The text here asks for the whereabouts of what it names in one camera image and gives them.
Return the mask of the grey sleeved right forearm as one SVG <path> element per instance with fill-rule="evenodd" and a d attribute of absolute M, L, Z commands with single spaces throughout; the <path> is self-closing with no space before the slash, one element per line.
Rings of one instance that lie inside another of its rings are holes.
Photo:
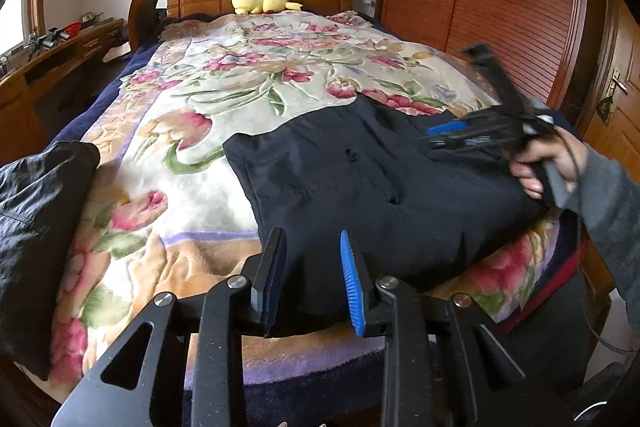
<path fill-rule="evenodd" d="M 616 160 L 588 150 L 584 172 L 566 207 L 584 221 L 608 267 L 628 321 L 639 328 L 639 184 Z"/>

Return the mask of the right hand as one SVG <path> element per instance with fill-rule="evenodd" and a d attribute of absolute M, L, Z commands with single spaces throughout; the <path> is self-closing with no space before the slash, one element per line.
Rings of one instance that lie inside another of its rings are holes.
<path fill-rule="evenodd" d="M 535 173 L 535 165 L 540 162 L 552 165 L 562 179 L 564 191 L 570 193 L 585 171 L 587 159 L 587 145 L 565 129 L 556 127 L 554 135 L 531 139 L 524 150 L 513 155 L 509 159 L 509 169 L 529 197 L 542 199 L 544 184 Z"/>

